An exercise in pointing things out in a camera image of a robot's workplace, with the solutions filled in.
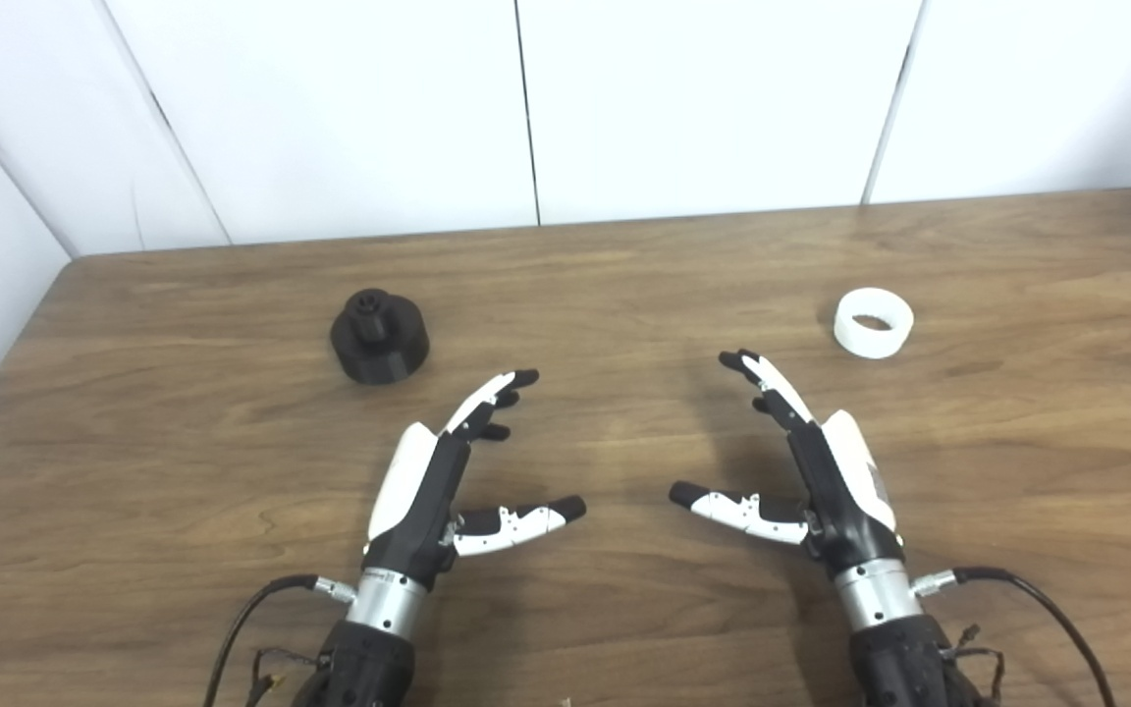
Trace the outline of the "white and black left hand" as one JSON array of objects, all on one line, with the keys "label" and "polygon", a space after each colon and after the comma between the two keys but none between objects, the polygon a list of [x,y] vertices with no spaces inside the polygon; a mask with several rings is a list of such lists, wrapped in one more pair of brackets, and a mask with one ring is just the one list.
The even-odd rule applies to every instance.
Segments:
[{"label": "white and black left hand", "polygon": [[556,532],[587,512],[582,497],[549,503],[454,510],[476,440],[507,440],[512,431],[493,422],[495,411],[515,406],[520,390],[539,380],[535,368],[491,377],[458,404],[440,430],[412,422],[397,443],[368,524],[364,571],[403,574],[423,590],[458,558],[524,545]]}]

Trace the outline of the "white and black right hand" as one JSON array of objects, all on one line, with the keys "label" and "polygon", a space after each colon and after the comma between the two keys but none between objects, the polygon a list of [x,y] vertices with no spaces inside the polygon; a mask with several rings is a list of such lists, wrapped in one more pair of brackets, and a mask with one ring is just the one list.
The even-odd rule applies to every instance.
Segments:
[{"label": "white and black right hand", "polygon": [[670,501],[723,526],[803,548],[830,578],[871,561],[903,561],[896,516],[857,421],[843,408],[818,420],[761,354],[723,351],[719,362],[756,386],[751,403],[784,430],[803,500],[708,489],[679,480]]}]

